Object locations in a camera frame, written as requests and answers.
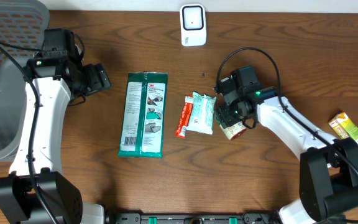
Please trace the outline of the green lid spice jar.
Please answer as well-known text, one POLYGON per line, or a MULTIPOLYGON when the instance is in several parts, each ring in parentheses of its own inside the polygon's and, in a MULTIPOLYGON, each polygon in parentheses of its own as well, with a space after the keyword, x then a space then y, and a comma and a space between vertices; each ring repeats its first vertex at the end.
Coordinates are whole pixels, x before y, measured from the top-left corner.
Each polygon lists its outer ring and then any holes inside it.
POLYGON ((223 133, 230 141, 234 140, 235 138, 238 138, 247 129, 241 121, 227 128, 223 128, 221 124, 219 125, 219 127, 222 129, 223 133))

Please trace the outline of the white teal snack packet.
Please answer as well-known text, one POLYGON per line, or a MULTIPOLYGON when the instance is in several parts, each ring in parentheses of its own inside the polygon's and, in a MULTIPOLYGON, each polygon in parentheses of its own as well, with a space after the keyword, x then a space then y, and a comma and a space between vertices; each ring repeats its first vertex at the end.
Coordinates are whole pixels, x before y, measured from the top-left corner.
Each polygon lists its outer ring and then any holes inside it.
POLYGON ((212 135, 215 103, 216 97, 193 92, 193 108, 186 130, 212 135))

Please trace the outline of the red white snack packet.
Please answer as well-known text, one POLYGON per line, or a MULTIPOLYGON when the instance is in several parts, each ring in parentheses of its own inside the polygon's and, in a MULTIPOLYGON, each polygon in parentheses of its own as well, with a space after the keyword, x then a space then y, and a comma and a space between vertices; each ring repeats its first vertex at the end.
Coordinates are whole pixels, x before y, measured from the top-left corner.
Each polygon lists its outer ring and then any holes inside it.
POLYGON ((190 120, 191 112, 193 109, 193 95, 185 96, 185 104, 181 111, 180 120, 175 130, 175 136, 178 138, 185 138, 186 129, 190 120))

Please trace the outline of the green white barcode packet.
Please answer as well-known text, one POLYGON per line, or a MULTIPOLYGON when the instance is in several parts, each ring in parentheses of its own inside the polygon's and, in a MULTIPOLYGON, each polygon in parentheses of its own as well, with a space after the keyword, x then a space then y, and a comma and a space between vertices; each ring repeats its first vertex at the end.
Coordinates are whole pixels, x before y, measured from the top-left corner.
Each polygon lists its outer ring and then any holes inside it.
POLYGON ((163 157, 168 74, 129 73, 119 157, 163 157))

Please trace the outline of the green juice carton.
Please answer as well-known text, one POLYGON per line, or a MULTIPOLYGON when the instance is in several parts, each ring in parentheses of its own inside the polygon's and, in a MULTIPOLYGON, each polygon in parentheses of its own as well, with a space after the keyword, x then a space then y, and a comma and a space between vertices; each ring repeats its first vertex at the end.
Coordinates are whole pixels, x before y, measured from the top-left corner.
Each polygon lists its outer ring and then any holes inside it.
POLYGON ((358 144, 358 127, 345 112, 337 114, 328 124, 341 139, 351 138, 358 144))

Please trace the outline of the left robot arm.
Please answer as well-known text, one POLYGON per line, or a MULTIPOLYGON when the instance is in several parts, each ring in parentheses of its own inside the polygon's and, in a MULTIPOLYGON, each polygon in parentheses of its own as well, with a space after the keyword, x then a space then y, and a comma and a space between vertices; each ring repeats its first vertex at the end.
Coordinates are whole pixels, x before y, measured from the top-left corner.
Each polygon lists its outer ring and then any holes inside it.
POLYGON ((63 120, 71 90, 55 67, 40 78, 40 60, 15 58, 3 72, 25 72, 26 103, 17 154, 0 177, 0 210, 9 223, 111 223, 103 205, 83 201, 63 175, 63 120))

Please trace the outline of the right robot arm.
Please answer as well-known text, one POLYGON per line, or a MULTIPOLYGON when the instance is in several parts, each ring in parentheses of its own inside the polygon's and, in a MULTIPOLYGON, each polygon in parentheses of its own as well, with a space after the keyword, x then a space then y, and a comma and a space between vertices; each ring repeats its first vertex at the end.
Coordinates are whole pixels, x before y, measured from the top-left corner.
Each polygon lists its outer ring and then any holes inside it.
POLYGON ((270 216, 270 223, 350 223, 344 213, 358 207, 358 144, 337 139, 295 110, 281 91, 218 84, 224 104, 215 110, 228 128, 253 119, 271 130, 300 162, 299 198, 270 216))

